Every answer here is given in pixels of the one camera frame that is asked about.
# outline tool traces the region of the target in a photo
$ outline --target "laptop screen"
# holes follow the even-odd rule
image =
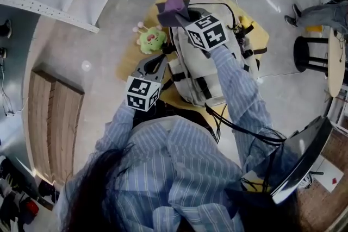
[[[266,193],[274,203],[281,203],[307,175],[331,131],[332,125],[327,118],[316,118],[246,173],[238,181],[241,190],[244,193]]]

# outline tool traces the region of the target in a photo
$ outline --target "dark hair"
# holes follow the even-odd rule
[[[124,169],[115,173],[130,148],[131,146],[124,150],[108,150],[89,166],[71,200],[68,200],[69,211],[63,224],[63,232],[125,231],[115,205],[115,183],[110,184],[112,198],[109,198],[108,184],[111,177],[119,177],[126,171]]]

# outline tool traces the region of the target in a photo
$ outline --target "wooden panel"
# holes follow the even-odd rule
[[[47,180],[52,180],[48,153],[49,96],[54,81],[32,73],[29,86],[29,137],[35,169]]]
[[[62,128],[63,128],[63,115],[64,115],[65,102],[66,102],[66,93],[67,93],[67,87],[61,84],[59,100],[57,103],[57,122],[55,123],[56,130],[52,131],[53,133],[55,132],[55,138],[53,139],[52,142],[55,141],[54,152],[56,152],[56,159],[57,159],[57,172],[55,172],[55,177],[57,179],[57,182],[59,183],[65,182],[61,175],[61,136],[63,134]]]
[[[57,138],[56,138],[56,132],[57,132],[57,121],[58,121],[58,102],[59,97],[61,93],[62,84],[57,82],[54,86],[54,94],[52,97],[52,114],[51,114],[51,127],[49,129],[50,138],[51,138],[51,144],[49,146],[49,157],[51,159],[51,170],[53,174],[53,179],[57,180],[57,173],[58,173],[58,162],[57,162]]]
[[[73,172],[77,125],[84,93],[45,72],[30,77],[28,120],[35,169],[63,184]]]
[[[73,171],[73,149],[83,92],[60,81],[55,84],[51,119],[51,160],[54,180],[63,184]]]

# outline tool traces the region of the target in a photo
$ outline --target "purple cloth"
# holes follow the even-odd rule
[[[184,8],[184,0],[167,0],[164,4],[164,12],[181,11]]]
[[[188,6],[190,0],[167,0],[165,3],[156,3],[158,8],[157,19],[163,27],[181,26],[176,15],[179,14],[186,18],[189,17]]]

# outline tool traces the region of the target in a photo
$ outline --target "sneaker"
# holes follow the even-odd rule
[[[6,24],[7,28],[9,29],[9,32],[7,33],[7,38],[11,38],[11,36],[12,36],[12,23],[10,20],[6,20],[5,24]]]
[[[300,11],[300,9],[297,7],[296,4],[293,4],[293,11],[295,13],[296,18],[302,16],[302,12]]]
[[[285,21],[293,27],[297,27],[296,20],[293,17],[284,16]]]

